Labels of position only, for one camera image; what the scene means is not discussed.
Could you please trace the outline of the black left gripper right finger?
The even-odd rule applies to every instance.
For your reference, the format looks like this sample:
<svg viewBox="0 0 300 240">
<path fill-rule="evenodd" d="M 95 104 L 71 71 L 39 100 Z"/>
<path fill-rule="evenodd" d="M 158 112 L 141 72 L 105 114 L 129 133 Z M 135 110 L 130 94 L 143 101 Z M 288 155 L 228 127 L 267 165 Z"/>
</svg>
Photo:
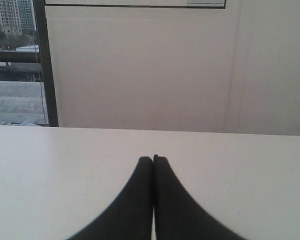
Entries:
<svg viewBox="0 0 300 240">
<path fill-rule="evenodd" d="M 168 159 L 155 155 L 152 165 L 155 235 L 158 240 L 242 240 L 187 192 Z"/>
</svg>

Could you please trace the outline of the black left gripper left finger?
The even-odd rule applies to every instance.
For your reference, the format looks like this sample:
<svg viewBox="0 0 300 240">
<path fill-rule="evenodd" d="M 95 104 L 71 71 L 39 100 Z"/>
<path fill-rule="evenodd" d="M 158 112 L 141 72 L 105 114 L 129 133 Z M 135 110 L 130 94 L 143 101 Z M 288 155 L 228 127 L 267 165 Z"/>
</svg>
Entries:
<svg viewBox="0 0 300 240">
<path fill-rule="evenodd" d="M 153 224 L 153 161 L 140 157 L 124 188 L 71 240 L 150 240 Z"/>
</svg>

